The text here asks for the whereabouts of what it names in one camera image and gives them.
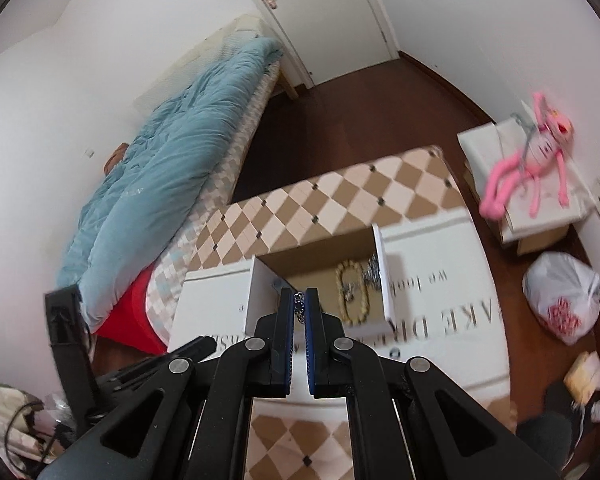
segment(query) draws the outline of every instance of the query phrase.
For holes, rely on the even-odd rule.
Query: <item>pink panther plush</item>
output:
[[[480,215],[483,218],[500,220],[512,193],[528,178],[534,181],[529,216],[535,218],[540,209],[540,175],[551,166],[554,159],[560,178],[558,202],[562,207],[569,206],[563,149],[573,136],[573,127],[567,117],[547,106],[544,94],[536,92],[533,98],[538,132],[531,134],[524,149],[503,158],[491,170],[480,202]]]

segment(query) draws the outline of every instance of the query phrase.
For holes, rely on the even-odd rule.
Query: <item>light blue comforter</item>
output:
[[[82,208],[58,285],[78,283],[92,330],[184,222],[279,48],[271,38],[250,41],[156,108]]]

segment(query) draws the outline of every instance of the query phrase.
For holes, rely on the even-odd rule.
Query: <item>black metal arm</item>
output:
[[[67,309],[76,309],[75,291],[64,297]],[[69,385],[67,356],[80,340],[72,324],[80,320],[63,314],[58,298],[47,301],[50,337]],[[78,381],[90,385],[89,395],[70,388],[68,402],[90,429],[40,478],[241,480],[253,398],[289,392],[293,307],[284,288],[278,312],[219,358],[202,361],[216,343],[199,337],[160,358]],[[314,288],[304,294],[304,314],[310,391],[346,398],[356,480],[558,478],[430,361],[380,358],[345,337],[340,320],[321,312]]]

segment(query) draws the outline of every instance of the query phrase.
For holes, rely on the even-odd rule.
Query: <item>box flap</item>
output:
[[[218,340],[218,357],[228,346],[244,339],[247,292],[252,261],[188,272],[173,318],[169,352],[199,335]]]
[[[273,288],[277,274],[255,256],[251,260],[247,309],[242,328],[248,336],[253,336],[256,324],[262,316],[272,314],[278,309],[278,292]]]
[[[456,208],[380,231],[398,330],[393,340],[364,342],[384,357],[395,349],[400,361],[429,358],[462,387],[508,386],[500,305],[469,212]]]
[[[378,256],[378,267],[380,270],[380,283],[382,286],[382,306],[384,307],[384,318],[390,320],[392,328],[396,327],[396,318],[394,310],[394,298],[391,294],[391,281],[389,275],[389,265],[386,262],[384,252],[384,241],[380,233],[380,228],[374,224],[374,238],[376,239],[376,255]]]

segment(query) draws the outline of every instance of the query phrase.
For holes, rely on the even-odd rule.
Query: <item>wooden floor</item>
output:
[[[484,118],[477,118],[438,81],[403,59],[321,84],[294,102],[277,96],[264,112],[234,201],[418,146],[440,146],[468,203],[491,266],[509,346],[511,396],[523,420],[541,413],[545,388],[564,376],[580,352],[595,350],[596,337],[590,333],[568,347],[540,328],[521,286],[522,276],[535,257],[520,258],[503,251],[478,216],[461,178],[464,157],[456,134],[483,122]],[[585,259],[573,233],[558,250]],[[94,368],[104,372],[140,356],[132,349],[101,340]],[[573,464],[594,452],[600,443],[597,433],[600,430],[583,439]]]

